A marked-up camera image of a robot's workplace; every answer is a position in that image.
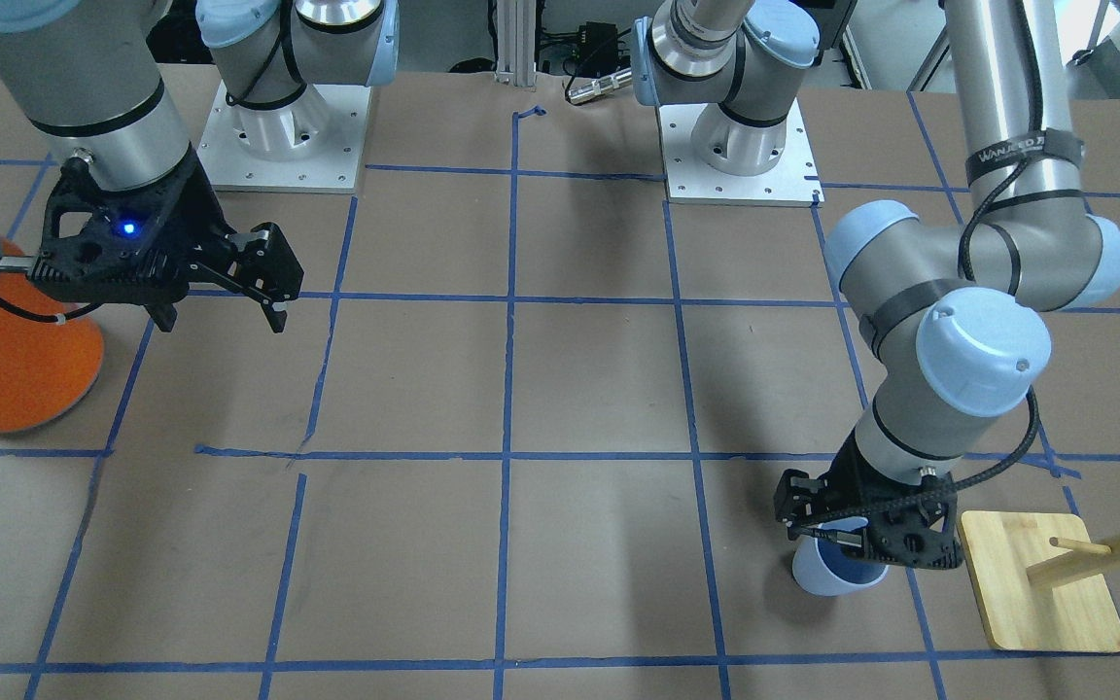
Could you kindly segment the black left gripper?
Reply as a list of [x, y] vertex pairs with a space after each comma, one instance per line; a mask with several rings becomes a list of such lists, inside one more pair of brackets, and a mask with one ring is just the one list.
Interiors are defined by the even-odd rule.
[[774, 493], [774, 517], [791, 540], [816, 535], [832, 524], [844, 556], [861, 561], [921, 569], [956, 569], [963, 549], [956, 540], [956, 487], [946, 475], [925, 475], [907, 484], [877, 472], [844, 439], [821, 477], [784, 472]]

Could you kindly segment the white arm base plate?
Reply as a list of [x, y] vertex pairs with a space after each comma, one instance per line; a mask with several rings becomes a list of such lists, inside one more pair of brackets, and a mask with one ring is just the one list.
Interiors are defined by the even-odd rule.
[[368, 86], [316, 85], [255, 111], [215, 93], [196, 151], [218, 192], [354, 194], [368, 137]]
[[668, 199], [812, 207], [825, 202], [800, 103], [780, 123], [735, 122], [718, 105], [657, 108]]

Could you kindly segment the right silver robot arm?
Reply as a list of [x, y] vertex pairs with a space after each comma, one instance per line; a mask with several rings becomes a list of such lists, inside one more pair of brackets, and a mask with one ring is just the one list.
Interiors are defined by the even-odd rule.
[[147, 43], [165, 10], [0, 1], [0, 80], [59, 165], [39, 251], [0, 271], [80, 314], [142, 306], [161, 332], [192, 284], [218, 284], [283, 332], [302, 265], [274, 223], [231, 226], [217, 192], [355, 190], [370, 92], [399, 66], [399, 4], [196, 3], [223, 86], [200, 139]]

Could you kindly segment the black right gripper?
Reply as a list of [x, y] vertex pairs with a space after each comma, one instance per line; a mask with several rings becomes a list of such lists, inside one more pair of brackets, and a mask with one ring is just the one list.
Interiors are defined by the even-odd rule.
[[134, 304], [162, 333], [192, 282], [221, 284], [263, 305], [282, 333], [304, 269], [283, 230], [228, 225], [195, 151], [159, 181], [128, 192], [97, 186], [87, 159], [71, 156], [46, 202], [43, 240], [27, 278], [43, 293], [75, 304]]

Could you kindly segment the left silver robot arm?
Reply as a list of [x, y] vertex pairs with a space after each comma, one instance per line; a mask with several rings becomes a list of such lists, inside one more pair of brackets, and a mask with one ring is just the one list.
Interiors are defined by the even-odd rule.
[[1120, 287], [1120, 228], [1085, 209], [1049, 1], [945, 1], [974, 209], [930, 227], [907, 205], [859, 205], [828, 231], [828, 279], [886, 377], [827, 473], [784, 472], [774, 512], [799, 552], [955, 569], [956, 496], [1021, 460], [1043, 314]]

